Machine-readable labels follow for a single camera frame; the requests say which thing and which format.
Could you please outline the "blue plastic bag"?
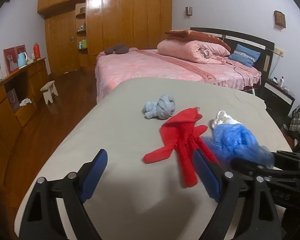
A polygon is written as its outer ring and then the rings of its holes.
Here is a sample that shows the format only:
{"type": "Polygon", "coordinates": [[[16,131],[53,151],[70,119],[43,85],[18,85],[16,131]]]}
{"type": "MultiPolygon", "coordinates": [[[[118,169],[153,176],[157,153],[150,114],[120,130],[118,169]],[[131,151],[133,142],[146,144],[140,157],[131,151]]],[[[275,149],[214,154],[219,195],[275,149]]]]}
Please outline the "blue plastic bag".
{"type": "Polygon", "coordinates": [[[267,168],[274,166],[274,155],[259,145],[253,133],[242,124],[218,125],[212,137],[202,136],[201,139],[221,165],[229,165],[232,159],[240,158],[267,168]]]}

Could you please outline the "red glove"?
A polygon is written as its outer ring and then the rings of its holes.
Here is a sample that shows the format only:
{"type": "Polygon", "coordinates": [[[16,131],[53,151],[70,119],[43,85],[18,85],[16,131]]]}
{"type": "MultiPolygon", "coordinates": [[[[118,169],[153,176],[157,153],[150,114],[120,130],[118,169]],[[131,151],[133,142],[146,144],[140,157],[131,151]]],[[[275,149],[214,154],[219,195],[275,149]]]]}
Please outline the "red glove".
{"type": "Polygon", "coordinates": [[[188,108],[168,119],[159,129],[164,146],[147,153],[143,157],[143,162],[150,164],[168,159],[175,151],[185,185],[195,186],[198,180],[192,163],[193,152],[200,149],[209,161],[218,162],[213,152],[200,138],[208,127],[195,125],[202,117],[198,108],[188,108]]]}

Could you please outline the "white paper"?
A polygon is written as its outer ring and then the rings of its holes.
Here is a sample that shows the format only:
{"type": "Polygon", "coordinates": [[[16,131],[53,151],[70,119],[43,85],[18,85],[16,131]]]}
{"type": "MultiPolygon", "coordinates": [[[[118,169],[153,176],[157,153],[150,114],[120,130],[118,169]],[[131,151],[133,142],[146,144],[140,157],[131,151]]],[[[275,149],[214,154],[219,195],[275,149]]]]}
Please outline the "white paper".
{"type": "Polygon", "coordinates": [[[212,129],[215,129],[217,126],[223,125],[223,124],[235,125],[235,124],[241,124],[241,123],[239,121],[237,121],[236,119],[232,118],[225,111],[219,111],[216,114],[216,117],[213,119],[211,127],[212,127],[212,129]]]}

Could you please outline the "grey balled sock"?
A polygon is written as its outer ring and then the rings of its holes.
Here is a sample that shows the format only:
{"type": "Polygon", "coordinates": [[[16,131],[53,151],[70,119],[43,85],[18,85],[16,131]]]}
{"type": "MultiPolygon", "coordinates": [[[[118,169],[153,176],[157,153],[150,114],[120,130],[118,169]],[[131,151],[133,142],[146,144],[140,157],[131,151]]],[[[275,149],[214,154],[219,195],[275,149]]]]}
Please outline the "grey balled sock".
{"type": "Polygon", "coordinates": [[[175,100],[169,95],[163,95],[157,102],[147,101],[143,107],[143,114],[146,119],[158,118],[165,120],[175,112],[175,100]]]}

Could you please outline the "white lotion bottle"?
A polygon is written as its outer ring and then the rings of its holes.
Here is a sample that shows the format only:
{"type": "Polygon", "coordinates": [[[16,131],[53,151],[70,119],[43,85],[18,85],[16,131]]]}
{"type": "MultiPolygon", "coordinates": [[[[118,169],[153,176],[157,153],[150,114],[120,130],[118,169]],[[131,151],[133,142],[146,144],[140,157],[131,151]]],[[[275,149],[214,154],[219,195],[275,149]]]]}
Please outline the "white lotion bottle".
{"type": "Polygon", "coordinates": [[[282,76],[281,79],[279,80],[279,87],[283,87],[283,83],[284,83],[284,77],[282,76]]]}

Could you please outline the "pink sheeted bed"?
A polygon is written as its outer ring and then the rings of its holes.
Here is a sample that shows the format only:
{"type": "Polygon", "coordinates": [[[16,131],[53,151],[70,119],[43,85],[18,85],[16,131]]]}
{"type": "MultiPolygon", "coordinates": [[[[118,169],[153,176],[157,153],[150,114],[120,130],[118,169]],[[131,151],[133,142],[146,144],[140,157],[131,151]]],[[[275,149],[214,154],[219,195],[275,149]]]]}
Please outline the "pink sheeted bed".
{"type": "Polygon", "coordinates": [[[202,64],[160,55],[157,50],[131,49],[125,54],[101,52],[95,67],[97,102],[121,82],[141,77],[157,77],[210,83],[237,90],[261,85],[262,74],[237,61],[202,64]]]}

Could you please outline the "wooden sideboard cabinet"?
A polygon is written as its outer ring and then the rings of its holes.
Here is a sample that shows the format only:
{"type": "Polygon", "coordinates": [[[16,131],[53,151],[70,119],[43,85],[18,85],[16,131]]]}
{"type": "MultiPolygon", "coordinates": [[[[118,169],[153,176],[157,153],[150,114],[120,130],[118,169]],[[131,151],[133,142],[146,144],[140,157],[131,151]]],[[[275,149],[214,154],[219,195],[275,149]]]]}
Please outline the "wooden sideboard cabinet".
{"type": "Polygon", "coordinates": [[[37,103],[43,96],[40,89],[48,80],[44,58],[0,80],[0,187],[4,184],[7,164],[19,134],[37,110],[37,103]],[[16,99],[29,98],[32,102],[14,110],[8,98],[12,90],[16,92],[16,99]]]}

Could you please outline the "brown slippers pair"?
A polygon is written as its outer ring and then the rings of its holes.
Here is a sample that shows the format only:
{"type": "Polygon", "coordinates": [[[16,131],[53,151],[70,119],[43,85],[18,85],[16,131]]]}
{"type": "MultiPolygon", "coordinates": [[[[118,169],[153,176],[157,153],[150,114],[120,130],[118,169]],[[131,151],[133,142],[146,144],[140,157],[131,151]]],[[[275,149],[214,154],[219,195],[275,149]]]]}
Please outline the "brown slippers pair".
{"type": "Polygon", "coordinates": [[[125,54],[129,52],[129,48],[124,43],[118,43],[115,46],[108,47],[104,50],[106,55],[110,54],[125,54]]]}

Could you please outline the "pink folded quilt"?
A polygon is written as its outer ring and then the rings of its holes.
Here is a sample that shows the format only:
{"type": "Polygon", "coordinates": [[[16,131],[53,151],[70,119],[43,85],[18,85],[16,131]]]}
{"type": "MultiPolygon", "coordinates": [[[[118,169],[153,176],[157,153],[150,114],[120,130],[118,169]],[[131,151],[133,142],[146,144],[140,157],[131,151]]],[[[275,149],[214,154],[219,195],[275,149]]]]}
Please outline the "pink folded quilt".
{"type": "Polygon", "coordinates": [[[230,55],[222,45],[203,41],[163,40],[157,45],[157,50],[161,55],[201,64],[225,64],[230,55]]]}

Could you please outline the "blue pillow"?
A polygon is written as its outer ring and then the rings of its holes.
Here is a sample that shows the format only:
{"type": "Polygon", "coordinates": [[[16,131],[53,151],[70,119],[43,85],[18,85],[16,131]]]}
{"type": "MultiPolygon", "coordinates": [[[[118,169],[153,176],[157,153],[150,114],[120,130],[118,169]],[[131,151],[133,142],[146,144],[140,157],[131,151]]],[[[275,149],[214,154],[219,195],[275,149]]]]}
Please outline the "blue pillow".
{"type": "Polygon", "coordinates": [[[259,59],[261,53],[252,49],[246,48],[238,44],[232,54],[229,55],[228,59],[237,61],[247,67],[253,67],[256,61],[259,59]]]}

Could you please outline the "red thermos bottle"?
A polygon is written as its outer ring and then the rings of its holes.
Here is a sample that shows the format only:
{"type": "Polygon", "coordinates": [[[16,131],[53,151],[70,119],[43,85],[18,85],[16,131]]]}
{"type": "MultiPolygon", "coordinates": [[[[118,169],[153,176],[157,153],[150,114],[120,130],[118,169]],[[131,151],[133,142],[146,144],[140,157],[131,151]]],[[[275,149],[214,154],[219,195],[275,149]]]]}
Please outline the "red thermos bottle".
{"type": "Polygon", "coordinates": [[[40,47],[39,47],[39,44],[37,42],[33,46],[33,53],[34,53],[34,57],[36,59],[40,59],[41,58],[40,47]]]}

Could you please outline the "red picture frames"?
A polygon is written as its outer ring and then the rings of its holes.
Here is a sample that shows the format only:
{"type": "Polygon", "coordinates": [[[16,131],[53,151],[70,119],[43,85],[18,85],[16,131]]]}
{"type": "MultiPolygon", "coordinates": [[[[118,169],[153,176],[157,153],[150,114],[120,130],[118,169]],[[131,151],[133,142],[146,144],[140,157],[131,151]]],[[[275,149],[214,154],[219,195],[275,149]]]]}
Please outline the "red picture frames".
{"type": "Polygon", "coordinates": [[[26,47],[24,44],[3,50],[6,63],[6,71],[8,75],[19,69],[17,64],[17,55],[23,51],[26,52],[26,47]]]}

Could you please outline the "wooden wardrobe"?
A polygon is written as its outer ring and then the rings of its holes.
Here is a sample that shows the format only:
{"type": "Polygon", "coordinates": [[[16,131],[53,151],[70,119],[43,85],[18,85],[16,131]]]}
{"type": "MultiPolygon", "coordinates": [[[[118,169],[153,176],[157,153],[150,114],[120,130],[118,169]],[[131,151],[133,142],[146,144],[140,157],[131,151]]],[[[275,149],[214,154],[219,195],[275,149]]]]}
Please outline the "wooden wardrobe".
{"type": "Polygon", "coordinates": [[[91,69],[123,42],[154,49],[172,26],[172,0],[38,0],[51,75],[91,69]]]}

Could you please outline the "wall power outlet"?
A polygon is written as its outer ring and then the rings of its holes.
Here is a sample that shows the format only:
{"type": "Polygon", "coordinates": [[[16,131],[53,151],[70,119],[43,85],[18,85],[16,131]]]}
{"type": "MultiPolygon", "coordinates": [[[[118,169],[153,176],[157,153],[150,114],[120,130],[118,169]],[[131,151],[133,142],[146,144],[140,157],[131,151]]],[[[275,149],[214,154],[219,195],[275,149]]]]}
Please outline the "wall power outlet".
{"type": "Polygon", "coordinates": [[[276,54],[280,57],[284,57],[285,52],[279,48],[274,48],[274,54],[276,54]]]}

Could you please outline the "brown wall lamp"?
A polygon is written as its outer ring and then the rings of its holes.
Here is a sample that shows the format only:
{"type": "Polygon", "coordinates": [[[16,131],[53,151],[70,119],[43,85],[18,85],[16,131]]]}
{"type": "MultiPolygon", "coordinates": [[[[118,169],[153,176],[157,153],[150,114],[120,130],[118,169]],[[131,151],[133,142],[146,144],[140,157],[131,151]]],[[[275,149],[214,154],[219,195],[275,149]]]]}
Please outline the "brown wall lamp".
{"type": "Polygon", "coordinates": [[[276,26],[280,28],[286,28],[286,19],[285,15],[282,12],[278,10],[274,11],[274,21],[276,26]]]}

